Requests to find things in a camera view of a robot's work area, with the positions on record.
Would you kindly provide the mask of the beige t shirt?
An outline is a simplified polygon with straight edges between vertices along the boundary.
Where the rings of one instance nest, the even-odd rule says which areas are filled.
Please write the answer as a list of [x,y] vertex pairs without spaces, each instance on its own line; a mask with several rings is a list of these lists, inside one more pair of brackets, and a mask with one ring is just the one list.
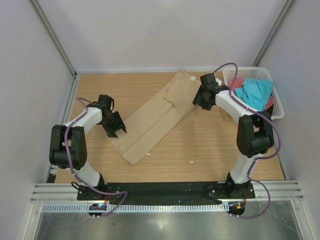
[[193,104],[201,83],[181,69],[165,78],[165,86],[125,121],[126,133],[110,142],[123,159],[136,165],[196,106]]

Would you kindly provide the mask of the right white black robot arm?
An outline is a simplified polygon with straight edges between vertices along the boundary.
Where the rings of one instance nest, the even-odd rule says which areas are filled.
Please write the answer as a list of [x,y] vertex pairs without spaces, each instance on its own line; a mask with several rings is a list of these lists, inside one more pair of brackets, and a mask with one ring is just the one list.
[[241,198],[249,189],[257,161],[274,146],[270,113],[262,111],[255,114],[241,106],[227,86],[218,84],[213,73],[200,77],[200,87],[192,103],[208,111],[212,106],[218,106],[237,123],[239,156],[227,175],[225,185],[232,198]]

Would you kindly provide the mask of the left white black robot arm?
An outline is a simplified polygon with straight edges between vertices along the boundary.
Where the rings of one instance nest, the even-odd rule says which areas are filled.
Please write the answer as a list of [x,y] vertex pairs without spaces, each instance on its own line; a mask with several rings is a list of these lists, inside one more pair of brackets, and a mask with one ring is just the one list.
[[90,165],[86,135],[96,125],[102,126],[107,137],[117,138],[117,132],[127,132],[115,100],[109,95],[99,95],[97,101],[77,99],[84,110],[65,124],[56,124],[51,129],[49,162],[60,169],[69,170],[80,182],[76,187],[78,199],[101,200],[106,190],[103,176]]

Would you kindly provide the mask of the white plastic laundry basket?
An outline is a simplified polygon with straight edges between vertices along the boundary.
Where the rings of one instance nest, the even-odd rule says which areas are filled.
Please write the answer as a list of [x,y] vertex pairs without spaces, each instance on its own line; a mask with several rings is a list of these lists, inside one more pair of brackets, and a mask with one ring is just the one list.
[[284,117],[285,112],[274,81],[263,67],[227,67],[222,71],[224,84],[231,87],[232,95],[254,111],[271,110],[273,120]]

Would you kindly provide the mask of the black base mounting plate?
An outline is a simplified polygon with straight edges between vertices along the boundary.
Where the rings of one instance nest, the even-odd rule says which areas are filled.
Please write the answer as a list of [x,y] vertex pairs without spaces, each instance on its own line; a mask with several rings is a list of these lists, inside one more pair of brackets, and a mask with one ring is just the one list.
[[227,199],[254,199],[253,185],[231,195],[225,182],[132,182],[100,183],[97,190],[106,193],[126,191],[123,205],[133,206],[198,206],[218,205]]

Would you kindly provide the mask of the left aluminium corner post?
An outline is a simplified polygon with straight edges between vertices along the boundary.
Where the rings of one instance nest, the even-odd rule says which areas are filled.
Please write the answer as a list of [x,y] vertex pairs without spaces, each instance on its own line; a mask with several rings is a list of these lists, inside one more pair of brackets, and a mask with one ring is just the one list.
[[71,73],[72,77],[75,79],[77,76],[77,72],[75,71],[67,53],[65,52],[61,42],[59,41],[58,36],[56,35],[50,21],[48,20],[43,8],[41,7],[38,0],[30,0],[30,4],[32,5],[34,11],[36,12],[37,16],[39,17],[40,22],[44,26],[46,32],[48,33],[53,45],[57,49],[59,55],[61,56],[63,62],[65,63],[66,67],[68,68],[69,72]]

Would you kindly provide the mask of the aluminium corner post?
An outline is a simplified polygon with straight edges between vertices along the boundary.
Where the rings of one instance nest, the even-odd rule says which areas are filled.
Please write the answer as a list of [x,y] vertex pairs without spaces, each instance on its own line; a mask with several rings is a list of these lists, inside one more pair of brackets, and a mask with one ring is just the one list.
[[34,11],[36,12],[37,16],[39,17],[40,22],[44,26],[46,32],[48,33],[53,45],[57,49],[59,55],[61,56],[63,62],[65,63],[66,67],[68,68],[69,72],[71,73],[72,77],[75,79],[77,76],[77,72],[75,71],[67,53],[65,52],[61,42],[59,41],[58,36],[56,35],[50,21],[48,20],[43,8],[41,7],[38,0],[30,0],[30,4],[32,5]]
[[252,66],[258,67],[261,61],[263,60],[265,54],[267,53],[268,49],[272,45],[272,42],[276,38],[277,34],[279,33],[280,29],[282,28],[286,18],[289,16],[291,10],[295,6],[297,0],[286,0],[282,9],[280,10],[279,14],[277,15],[275,22],[273,23],[269,33],[267,34],[260,50],[258,51],[257,56],[255,57]]

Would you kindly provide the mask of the right aluminium corner post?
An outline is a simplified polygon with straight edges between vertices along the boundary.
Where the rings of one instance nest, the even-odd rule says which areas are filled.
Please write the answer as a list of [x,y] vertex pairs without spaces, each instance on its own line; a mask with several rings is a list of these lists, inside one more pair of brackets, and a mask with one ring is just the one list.
[[267,53],[268,49],[272,45],[272,42],[276,38],[277,34],[279,33],[280,29],[282,28],[286,18],[289,16],[291,10],[295,6],[297,0],[286,0],[282,9],[280,10],[279,14],[277,15],[275,22],[273,23],[269,33],[267,34],[260,50],[258,51],[257,56],[255,57],[252,66],[258,67],[261,61],[263,60],[265,54]]

